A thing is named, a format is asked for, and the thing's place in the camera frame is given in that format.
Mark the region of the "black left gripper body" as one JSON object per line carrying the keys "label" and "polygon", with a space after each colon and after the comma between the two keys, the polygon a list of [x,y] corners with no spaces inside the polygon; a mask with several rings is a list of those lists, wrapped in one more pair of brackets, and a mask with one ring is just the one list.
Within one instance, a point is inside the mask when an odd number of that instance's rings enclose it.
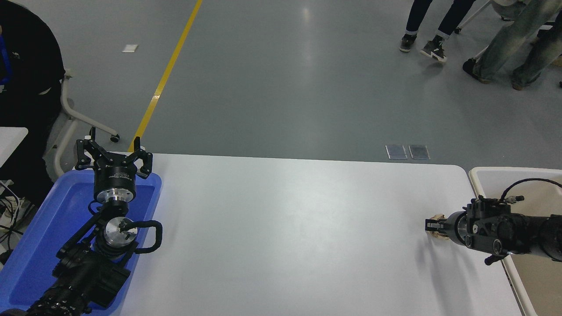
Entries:
{"label": "black left gripper body", "polygon": [[125,189],[132,194],[135,190],[135,164],[110,165],[106,160],[100,159],[94,163],[94,193],[110,189]]}

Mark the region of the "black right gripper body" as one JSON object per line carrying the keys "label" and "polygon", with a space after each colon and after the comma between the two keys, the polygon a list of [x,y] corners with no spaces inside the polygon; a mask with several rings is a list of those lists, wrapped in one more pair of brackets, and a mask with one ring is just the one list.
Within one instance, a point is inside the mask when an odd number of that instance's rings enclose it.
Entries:
{"label": "black right gripper body", "polygon": [[462,218],[462,212],[454,212],[451,214],[443,224],[443,231],[448,238],[458,244],[462,245],[462,238],[458,234],[458,221]]}

